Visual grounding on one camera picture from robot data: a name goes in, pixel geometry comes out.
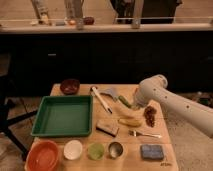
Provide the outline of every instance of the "fork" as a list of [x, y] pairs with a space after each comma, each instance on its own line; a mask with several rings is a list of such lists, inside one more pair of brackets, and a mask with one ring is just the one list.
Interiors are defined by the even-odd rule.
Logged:
[[134, 137], [137, 137], [137, 136], [149, 136], [149, 137], [155, 137], [155, 138], [161, 138], [162, 137], [162, 135], [160, 135], [160, 134], [141, 133], [141, 132], [138, 132], [136, 130], [129, 130], [129, 135], [132, 135]]

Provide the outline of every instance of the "green tray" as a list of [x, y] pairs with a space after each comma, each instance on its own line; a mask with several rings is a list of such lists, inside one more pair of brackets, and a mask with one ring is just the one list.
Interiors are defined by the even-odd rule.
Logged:
[[31, 135], [88, 136], [92, 130], [92, 101], [89, 95], [43, 97]]

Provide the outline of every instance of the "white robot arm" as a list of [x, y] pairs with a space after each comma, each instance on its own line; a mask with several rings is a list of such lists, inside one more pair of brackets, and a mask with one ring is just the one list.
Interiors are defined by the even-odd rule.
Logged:
[[134, 103], [144, 107], [153, 99], [213, 138], [213, 109], [166, 90], [167, 85], [167, 79], [163, 75], [141, 81], [134, 95]]

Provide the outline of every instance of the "chair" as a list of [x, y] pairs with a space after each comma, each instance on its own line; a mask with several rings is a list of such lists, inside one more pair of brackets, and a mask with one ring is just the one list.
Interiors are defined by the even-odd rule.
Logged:
[[9, 65], [10, 65], [10, 56], [5, 54], [0, 55], [0, 133], [3, 132], [22, 151], [22, 159], [25, 160], [28, 154], [28, 150], [15, 137], [15, 135], [12, 133], [9, 127], [13, 124], [16, 124], [22, 120], [25, 120], [35, 115], [37, 111], [27, 112], [15, 118], [8, 119], [10, 107], [13, 105], [11, 100], [9, 100], [5, 104], [7, 87], [10, 80], [8, 76]]

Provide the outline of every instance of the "wooden tabletop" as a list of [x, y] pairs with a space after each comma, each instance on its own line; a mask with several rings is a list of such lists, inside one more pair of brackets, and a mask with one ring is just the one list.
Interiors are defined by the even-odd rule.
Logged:
[[[90, 94], [90, 84], [81, 84], [78, 95], [88, 95]], [[99, 90], [108, 89], [110, 87], [115, 87], [118, 94], [125, 96], [129, 102], [133, 101], [133, 93], [137, 88], [137, 85], [112, 85], [112, 84], [96, 84], [93, 86], [98, 87]], [[63, 93], [60, 91], [60, 84], [54, 84], [51, 96], [60, 96]], [[155, 126], [149, 127], [146, 125], [145, 118], [143, 116], [144, 108], [140, 110], [133, 111], [125, 107], [119, 101], [113, 101], [111, 97], [103, 95], [104, 100], [108, 103], [112, 110], [112, 114], [106, 112], [106, 110], [101, 105], [100, 101], [94, 97], [93, 98], [93, 119], [92, 119], [92, 133], [88, 137], [71, 137], [71, 138], [48, 138], [57, 142], [60, 147], [60, 163], [58, 170], [61, 171], [177, 171], [178, 166], [176, 162], [175, 153], [171, 144], [171, 140], [168, 134], [168, 130], [165, 124], [164, 116], [160, 104], [155, 101], [150, 101], [150, 105], [157, 110], [155, 115], [156, 122]], [[128, 130], [131, 129], [126, 125], [119, 124], [117, 121], [120, 118], [137, 118], [142, 122], [142, 126], [136, 128], [136, 130], [144, 133], [161, 134], [162, 138], [153, 137], [134, 137], [128, 135]], [[96, 123], [98, 120], [106, 121], [107, 123], [115, 123], [119, 126], [119, 132], [114, 138], [104, 132], [96, 130]], [[34, 143], [45, 138], [35, 138]], [[77, 160], [67, 160], [63, 156], [64, 145], [70, 140], [79, 140], [83, 144], [83, 154]], [[117, 159], [111, 159], [109, 157], [108, 145], [117, 141], [123, 145], [124, 152]], [[95, 161], [88, 157], [87, 149], [92, 143], [102, 143], [105, 147], [104, 156], [101, 160]], [[159, 144], [163, 147], [164, 159], [162, 161], [147, 161], [141, 158], [140, 146], [143, 144]]]

